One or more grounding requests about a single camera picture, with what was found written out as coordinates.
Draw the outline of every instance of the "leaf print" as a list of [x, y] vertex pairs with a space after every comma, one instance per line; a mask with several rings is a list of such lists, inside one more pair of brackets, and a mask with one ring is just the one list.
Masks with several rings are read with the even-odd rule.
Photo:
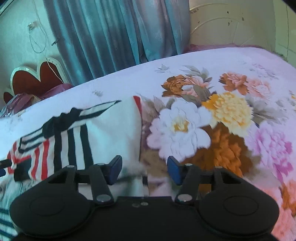
[[213, 79], [213, 77], [207, 78], [204, 80], [204, 82], [210, 82]]
[[206, 80], [209, 76], [209, 72], [208, 70], [206, 70], [205, 68], [202, 68], [202, 71], [200, 73], [200, 77], [203, 79], [203, 80]]
[[190, 69], [191, 71], [200, 73], [200, 71], [192, 65], [183, 65], [183, 66]]
[[162, 109], [165, 109], [165, 104], [162, 102], [161, 99], [154, 96], [154, 107], [156, 111], [159, 113]]
[[169, 67], [166, 67], [165, 65], [161, 65], [161, 68], [159, 68], [159, 69], [161, 69], [161, 70], [168, 70], [169, 69]]
[[246, 95], [245, 99], [248, 105], [253, 108], [252, 121], [258, 125], [264, 120], [280, 124], [280, 120], [286, 117], [283, 111], [269, 107], [263, 100], [255, 101], [249, 94]]
[[291, 106], [295, 106], [296, 104], [295, 104], [295, 102], [294, 101], [292, 101], [292, 100], [290, 100], [289, 98], [287, 98], [287, 100], [288, 100], [288, 102], [291, 104]]
[[168, 100], [167, 104], [166, 104], [166, 108], [167, 108], [167, 109], [171, 109], [172, 104], [173, 104], [175, 101], [176, 101], [175, 98], [170, 98], [170, 99]]
[[95, 94], [98, 97], [102, 97], [103, 96], [103, 91], [93, 91], [93, 94]]
[[210, 91], [205, 87], [200, 87], [198, 85], [194, 85], [193, 89], [201, 101], [207, 101], [208, 98], [211, 96]]
[[190, 75], [193, 75], [193, 76], [200, 76], [201, 75], [200, 71], [197, 68], [195, 68], [194, 66], [184, 65], [184, 67], [190, 69], [190, 70], [182, 70], [181, 69], [181, 71], [183, 71], [183, 72], [185, 72], [187, 74], [190, 74]]
[[155, 108], [154, 102], [147, 97], [140, 95], [143, 102], [142, 104], [142, 119], [145, 122], [151, 123], [158, 117], [158, 112]]
[[181, 71], [183, 71], [187, 74], [190, 74], [192, 76], [200, 76], [200, 72], [195, 72], [195, 71], [191, 71], [191, 70], [184, 70], [184, 69], [181, 69]]
[[192, 95], [182, 95], [182, 98], [186, 100], [187, 102], [194, 103], [197, 107], [202, 106], [202, 101], [199, 97], [195, 97]]
[[225, 82], [223, 79], [220, 79], [219, 82], [220, 82], [221, 84], [226, 85], [226, 82]]
[[155, 70], [155, 72], [157, 72], [157, 73], [165, 73], [169, 69], [170, 69], [169, 67], [162, 64], [161, 68], [158, 68], [157, 70]]
[[284, 107], [284, 105], [283, 105], [283, 103], [282, 103], [282, 101], [281, 100], [277, 100], [276, 101], [276, 104], [279, 106], [279, 107]]

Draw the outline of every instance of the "orange flower print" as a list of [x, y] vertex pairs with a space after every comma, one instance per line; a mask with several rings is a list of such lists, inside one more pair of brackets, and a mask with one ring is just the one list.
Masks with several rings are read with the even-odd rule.
[[278, 240], [294, 240], [288, 239], [289, 237], [294, 236], [296, 231], [295, 221], [291, 216], [291, 210], [280, 208], [279, 218], [272, 230], [271, 234], [276, 237]]
[[140, 162], [145, 165], [147, 173], [154, 177], [168, 176], [165, 160], [160, 159], [158, 151], [146, 150], [141, 153]]
[[230, 134], [221, 122], [214, 129], [206, 126], [203, 130], [210, 136], [211, 146], [208, 149], [198, 149], [193, 157], [185, 159], [182, 163], [192, 163], [203, 170], [222, 166], [240, 177], [250, 170], [252, 162], [246, 156], [247, 147], [243, 138]]
[[245, 85], [246, 81], [247, 77], [245, 75], [228, 72], [220, 76], [219, 82], [225, 85], [223, 87], [226, 91], [238, 90], [240, 94], [246, 95], [248, 93]]
[[198, 85], [200, 87], [207, 87], [208, 82], [203, 82], [202, 78], [199, 76], [187, 77], [184, 75], [178, 75], [169, 77], [166, 82], [162, 85], [165, 89], [163, 92], [163, 97], [166, 96], [176, 96], [181, 97], [182, 95], [192, 95], [197, 96], [193, 86]]
[[246, 82], [248, 93], [253, 97], [259, 97], [262, 99], [268, 99], [271, 96], [270, 84], [259, 79], [248, 79]]
[[291, 209], [292, 216], [296, 216], [296, 181], [291, 180], [281, 188], [284, 210]]

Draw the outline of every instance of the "striped shirt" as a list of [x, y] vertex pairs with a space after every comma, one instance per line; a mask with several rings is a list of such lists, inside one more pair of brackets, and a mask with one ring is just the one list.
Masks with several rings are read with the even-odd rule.
[[[12, 161], [7, 172], [13, 174], [13, 181], [20, 181], [14, 182], [18, 185], [26, 180], [38, 183], [67, 165], [75, 165], [82, 170], [96, 163], [109, 163], [116, 155], [121, 155], [123, 168], [119, 179], [136, 177], [143, 174], [139, 162], [140, 140], [139, 97], [103, 103], [86, 110], [72, 108], [69, 113], [52, 117], [40, 129], [16, 141], [7, 155]], [[142, 186], [136, 187], [137, 191], [126, 194], [148, 194], [147, 186], [143, 186], [143, 183], [147, 185], [147, 178], [142, 180]], [[6, 192], [10, 202], [3, 203], [0, 199], [0, 240], [9, 240], [16, 234], [8, 210], [14, 198], [23, 192], [21, 189], [13, 197]], [[121, 194], [122, 191], [113, 193], [114, 196]]]

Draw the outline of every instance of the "yellow flower print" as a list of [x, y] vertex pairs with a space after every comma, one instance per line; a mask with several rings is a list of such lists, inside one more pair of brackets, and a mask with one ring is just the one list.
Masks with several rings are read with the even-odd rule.
[[229, 132], [240, 137], [247, 134], [247, 129], [252, 123], [252, 107], [250, 107], [244, 98], [239, 98], [231, 92], [223, 94], [214, 94], [202, 105], [212, 113], [212, 128], [215, 128], [218, 122], [222, 122], [228, 127]]

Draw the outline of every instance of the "black mount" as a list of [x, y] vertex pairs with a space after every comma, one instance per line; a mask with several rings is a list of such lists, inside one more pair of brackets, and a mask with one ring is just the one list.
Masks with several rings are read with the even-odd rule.
[[[279, 216], [267, 194], [222, 167], [204, 172], [168, 158], [168, 172], [182, 185], [170, 197], [119, 197], [113, 185], [122, 168], [116, 156], [109, 164], [77, 171], [67, 166], [17, 197], [10, 216], [20, 233], [14, 240], [276, 240], [270, 233]], [[93, 201], [78, 193], [91, 185]], [[212, 191], [198, 195], [199, 184]]]

